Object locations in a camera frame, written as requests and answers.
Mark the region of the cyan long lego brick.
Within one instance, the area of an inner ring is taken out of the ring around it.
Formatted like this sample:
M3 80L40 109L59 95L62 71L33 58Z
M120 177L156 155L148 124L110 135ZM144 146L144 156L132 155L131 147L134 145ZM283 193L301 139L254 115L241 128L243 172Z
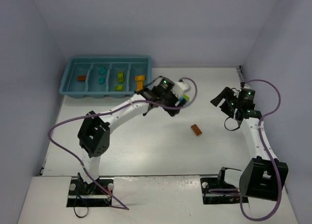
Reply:
M185 98L182 98L178 104L178 107L185 106L189 101Z

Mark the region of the yellow long lego brick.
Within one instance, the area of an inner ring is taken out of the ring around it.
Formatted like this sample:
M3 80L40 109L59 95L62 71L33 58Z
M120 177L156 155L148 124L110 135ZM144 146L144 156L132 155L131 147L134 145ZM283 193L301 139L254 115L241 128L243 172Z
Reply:
M143 86L144 86L144 81L143 80L139 80L136 82L136 91L141 91L143 89Z

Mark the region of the green square lego brick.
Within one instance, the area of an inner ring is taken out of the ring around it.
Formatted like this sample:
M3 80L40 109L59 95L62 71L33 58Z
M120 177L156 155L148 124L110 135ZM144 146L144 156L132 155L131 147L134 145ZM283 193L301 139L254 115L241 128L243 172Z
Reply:
M116 91L116 92L122 92L123 90L124 90L123 85L117 85L117 86L115 86L115 91Z

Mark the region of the cyan square lego brick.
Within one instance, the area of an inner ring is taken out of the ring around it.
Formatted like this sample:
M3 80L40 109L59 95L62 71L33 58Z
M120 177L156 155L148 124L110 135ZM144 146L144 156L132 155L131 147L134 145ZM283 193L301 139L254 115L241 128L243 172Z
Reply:
M104 83L105 83L105 79L102 78L102 77L99 78L99 79L98 79L98 83L99 83L99 84L104 84Z

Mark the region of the orange lego brick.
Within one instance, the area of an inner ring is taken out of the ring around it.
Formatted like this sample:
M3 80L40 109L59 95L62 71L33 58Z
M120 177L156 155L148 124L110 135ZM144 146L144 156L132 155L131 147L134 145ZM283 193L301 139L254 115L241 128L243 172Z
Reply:
M139 82L139 81L144 81L145 80L145 75L138 75L135 76L135 81Z

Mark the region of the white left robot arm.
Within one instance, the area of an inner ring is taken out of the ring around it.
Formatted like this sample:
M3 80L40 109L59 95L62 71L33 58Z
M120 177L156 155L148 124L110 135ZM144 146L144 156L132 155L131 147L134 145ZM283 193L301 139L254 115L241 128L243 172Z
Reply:
M129 100L109 110L109 114L83 120L78 139L86 170L78 173L78 179L88 194L96 190L94 180L99 180L100 157L109 148L110 135L114 130L138 115L145 116L157 104L163 108L170 107L166 112L175 116L179 113L178 108L187 103L183 96L189 89L190 86L182 80L173 82L164 77L152 89L144 86L136 91Z

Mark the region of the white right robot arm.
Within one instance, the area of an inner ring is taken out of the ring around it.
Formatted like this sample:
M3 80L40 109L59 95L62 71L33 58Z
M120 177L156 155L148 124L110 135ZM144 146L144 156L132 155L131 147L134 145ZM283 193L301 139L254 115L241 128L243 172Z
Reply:
M288 165L279 161L273 153L264 131L264 123L259 122L262 117L260 111L255 110L255 90L242 88L235 92L225 87L222 92L211 100L214 106L219 106L221 111L229 118L237 121L243 132L251 160L242 172L238 188L243 196L277 201L278 182L273 167L276 164L281 185L284 186Z

